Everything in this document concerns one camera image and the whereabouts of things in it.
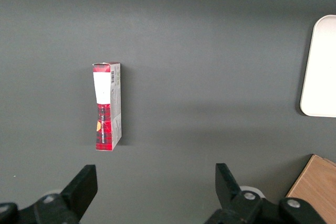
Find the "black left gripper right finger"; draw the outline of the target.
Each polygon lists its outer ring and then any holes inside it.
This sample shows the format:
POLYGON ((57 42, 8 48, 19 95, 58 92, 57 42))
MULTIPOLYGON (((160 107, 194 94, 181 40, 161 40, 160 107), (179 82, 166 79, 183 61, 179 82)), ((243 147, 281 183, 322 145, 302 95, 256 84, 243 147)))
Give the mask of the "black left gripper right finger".
POLYGON ((206 223, 325 223, 303 199, 282 198, 273 204, 252 190, 242 190, 225 163, 215 166, 215 189, 221 209, 206 223))

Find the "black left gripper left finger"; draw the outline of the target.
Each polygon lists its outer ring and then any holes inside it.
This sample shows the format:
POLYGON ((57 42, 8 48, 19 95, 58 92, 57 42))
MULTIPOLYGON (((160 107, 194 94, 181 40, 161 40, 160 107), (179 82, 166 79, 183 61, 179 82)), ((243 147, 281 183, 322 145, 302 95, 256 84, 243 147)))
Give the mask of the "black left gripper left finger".
POLYGON ((95 165, 83 169, 60 192, 47 194, 24 209, 1 203, 1 223, 80 223, 98 191, 95 165))

